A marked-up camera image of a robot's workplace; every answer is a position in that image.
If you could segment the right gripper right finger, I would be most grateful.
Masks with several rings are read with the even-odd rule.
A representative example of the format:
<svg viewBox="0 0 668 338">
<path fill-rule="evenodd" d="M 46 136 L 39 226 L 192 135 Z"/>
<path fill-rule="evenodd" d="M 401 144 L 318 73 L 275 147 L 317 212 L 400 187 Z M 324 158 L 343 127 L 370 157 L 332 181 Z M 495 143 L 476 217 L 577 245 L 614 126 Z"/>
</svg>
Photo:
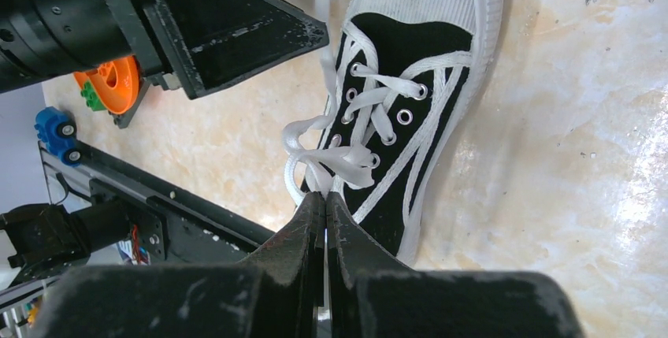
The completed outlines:
<svg viewBox="0 0 668 338">
<path fill-rule="evenodd" d="M 418 271 L 326 201 L 334 337 L 583 337 L 562 288 L 534 272 Z"/>
</svg>

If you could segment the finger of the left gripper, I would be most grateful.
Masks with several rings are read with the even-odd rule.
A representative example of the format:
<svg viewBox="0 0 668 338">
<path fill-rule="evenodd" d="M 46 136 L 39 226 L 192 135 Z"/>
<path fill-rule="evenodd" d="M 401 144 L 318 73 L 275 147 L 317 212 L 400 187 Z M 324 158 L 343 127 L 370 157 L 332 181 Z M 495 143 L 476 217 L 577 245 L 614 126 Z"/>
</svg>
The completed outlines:
<svg viewBox="0 0 668 338">
<path fill-rule="evenodd" d="M 124 36 L 142 68 L 172 73 L 189 99 L 326 46 L 326 25 L 285 0 L 130 0 Z"/>
</svg>

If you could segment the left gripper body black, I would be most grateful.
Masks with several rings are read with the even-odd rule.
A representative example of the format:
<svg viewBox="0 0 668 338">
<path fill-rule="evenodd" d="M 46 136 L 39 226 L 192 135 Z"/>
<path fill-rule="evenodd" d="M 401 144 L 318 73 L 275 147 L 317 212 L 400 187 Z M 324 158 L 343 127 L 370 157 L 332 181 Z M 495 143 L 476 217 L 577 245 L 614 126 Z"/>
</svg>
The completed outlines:
<svg viewBox="0 0 668 338">
<path fill-rule="evenodd" d="M 162 82 L 162 53 L 145 14 L 152 0 L 1 0 L 1 91 L 134 54 Z"/>
</svg>

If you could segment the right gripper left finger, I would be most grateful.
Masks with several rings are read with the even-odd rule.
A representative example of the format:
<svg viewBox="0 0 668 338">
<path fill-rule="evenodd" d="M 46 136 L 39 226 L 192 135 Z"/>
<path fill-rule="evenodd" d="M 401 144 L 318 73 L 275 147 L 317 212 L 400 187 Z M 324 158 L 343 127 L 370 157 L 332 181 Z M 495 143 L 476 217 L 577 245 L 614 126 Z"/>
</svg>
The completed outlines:
<svg viewBox="0 0 668 338">
<path fill-rule="evenodd" d="M 234 264 L 83 266 L 50 290 L 34 337 L 314 337 L 325 200 Z"/>
</svg>

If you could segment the black white sneaker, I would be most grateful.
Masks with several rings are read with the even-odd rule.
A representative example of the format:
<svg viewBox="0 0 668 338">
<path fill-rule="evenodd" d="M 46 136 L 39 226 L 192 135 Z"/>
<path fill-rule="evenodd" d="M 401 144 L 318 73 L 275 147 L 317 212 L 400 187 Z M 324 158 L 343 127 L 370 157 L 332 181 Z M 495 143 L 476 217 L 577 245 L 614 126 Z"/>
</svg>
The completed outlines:
<svg viewBox="0 0 668 338">
<path fill-rule="evenodd" d="M 425 189 L 492 62 L 503 0 L 351 0 L 321 51 L 323 114 L 288 124 L 286 188 L 342 196 L 354 221 L 413 265 Z"/>
</svg>

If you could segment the blue toy car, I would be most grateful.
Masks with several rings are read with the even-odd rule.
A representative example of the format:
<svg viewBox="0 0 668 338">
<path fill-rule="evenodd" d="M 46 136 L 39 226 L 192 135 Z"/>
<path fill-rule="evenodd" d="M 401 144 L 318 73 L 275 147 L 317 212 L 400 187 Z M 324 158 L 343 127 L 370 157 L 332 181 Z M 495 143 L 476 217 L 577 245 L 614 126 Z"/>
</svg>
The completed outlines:
<svg viewBox="0 0 668 338">
<path fill-rule="evenodd" d="M 75 167 L 81 163 L 82 154 L 76 145 L 77 127 L 69 115 L 55 107 L 46 107 L 36 114 L 34 128 L 47 151 L 63 164 Z"/>
</svg>

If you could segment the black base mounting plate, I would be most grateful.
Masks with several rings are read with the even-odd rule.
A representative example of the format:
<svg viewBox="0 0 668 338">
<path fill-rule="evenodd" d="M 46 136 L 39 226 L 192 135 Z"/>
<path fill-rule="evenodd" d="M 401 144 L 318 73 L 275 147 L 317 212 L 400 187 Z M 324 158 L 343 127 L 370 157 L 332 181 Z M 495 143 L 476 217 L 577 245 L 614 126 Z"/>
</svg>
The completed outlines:
<svg viewBox="0 0 668 338">
<path fill-rule="evenodd" d="M 63 164 L 39 143 L 50 200 L 69 212 L 121 200 L 151 263 L 238 262 L 274 232 L 87 144 L 82 163 Z"/>
</svg>

